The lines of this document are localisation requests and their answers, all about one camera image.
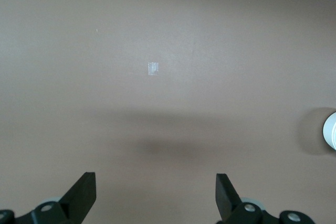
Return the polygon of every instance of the metal screw head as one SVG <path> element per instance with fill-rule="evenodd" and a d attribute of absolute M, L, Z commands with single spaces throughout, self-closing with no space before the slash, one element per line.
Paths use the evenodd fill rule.
<path fill-rule="evenodd" d="M 292 221 L 296 221 L 299 222 L 301 221 L 300 217 L 297 214 L 294 214 L 293 212 L 289 213 L 287 215 L 288 219 L 292 220 Z"/>
<path fill-rule="evenodd" d="M 45 205 L 41 208 L 41 212 L 49 211 L 52 208 L 52 205 Z"/>
<path fill-rule="evenodd" d="M 256 208 L 252 206 L 251 204 L 246 204 L 244 208 L 246 211 L 249 211 L 249 212 L 254 212 L 256 210 Z"/>

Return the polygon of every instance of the white cylindrical object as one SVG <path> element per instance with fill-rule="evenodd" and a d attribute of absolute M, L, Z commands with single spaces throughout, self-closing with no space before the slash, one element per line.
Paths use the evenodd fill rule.
<path fill-rule="evenodd" d="M 326 142 L 336 150 L 336 112 L 325 121 L 323 126 L 323 136 Z"/>

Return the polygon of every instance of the small transparent object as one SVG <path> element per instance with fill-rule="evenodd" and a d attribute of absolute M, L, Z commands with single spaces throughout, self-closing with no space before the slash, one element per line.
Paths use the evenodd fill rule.
<path fill-rule="evenodd" d="M 158 62 L 148 62 L 148 75 L 156 76 L 159 74 L 159 63 Z"/>

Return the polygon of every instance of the white cup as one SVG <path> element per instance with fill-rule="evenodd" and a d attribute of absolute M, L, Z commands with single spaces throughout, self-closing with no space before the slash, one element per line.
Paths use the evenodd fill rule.
<path fill-rule="evenodd" d="M 323 136 L 326 142 L 336 150 L 336 112 L 325 121 L 323 126 Z"/>

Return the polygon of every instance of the clear plastic piece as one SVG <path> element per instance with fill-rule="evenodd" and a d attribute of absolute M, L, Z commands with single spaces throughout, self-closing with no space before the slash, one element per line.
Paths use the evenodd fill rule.
<path fill-rule="evenodd" d="M 156 76 L 159 74 L 159 63 L 158 62 L 148 62 L 148 75 Z"/>

